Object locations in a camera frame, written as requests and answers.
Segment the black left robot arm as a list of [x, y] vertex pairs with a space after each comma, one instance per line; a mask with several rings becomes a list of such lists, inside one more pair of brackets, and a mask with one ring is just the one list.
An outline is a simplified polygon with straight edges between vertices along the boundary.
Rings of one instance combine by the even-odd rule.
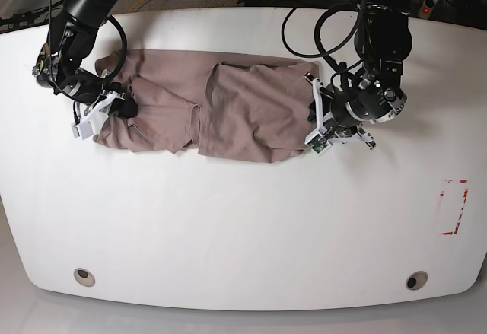
[[407, 101], [401, 77], [403, 62], [412, 50], [410, 0], [359, 0], [352, 30], [359, 61], [351, 66], [334, 62], [320, 38], [326, 19], [348, 9], [348, 5], [329, 9], [314, 28], [318, 52], [333, 68], [332, 78], [339, 84], [325, 85], [310, 73], [304, 76], [314, 97], [308, 116], [314, 129], [304, 143], [318, 154], [338, 143], [364, 142], [370, 149], [375, 148], [374, 138], [364, 130], [364, 124], [394, 119]]

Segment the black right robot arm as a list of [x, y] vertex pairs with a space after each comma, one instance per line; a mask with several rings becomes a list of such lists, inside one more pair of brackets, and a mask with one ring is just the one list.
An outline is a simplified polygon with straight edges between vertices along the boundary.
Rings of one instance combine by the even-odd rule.
[[[128, 53], [128, 40], [120, 23], [112, 16], [119, 0], [64, 0], [61, 12], [49, 18], [46, 43], [40, 50], [33, 75], [38, 85], [52, 88], [55, 95], [93, 107], [108, 99], [113, 91], [116, 99], [108, 113], [123, 119], [138, 114], [138, 105], [115, 81]], [[110, 22], [120, 35], [122, 49], [114, 69], [107, 75], [94, 75], [81, 68], [82, 60], [94, 48], [98, 30]]]

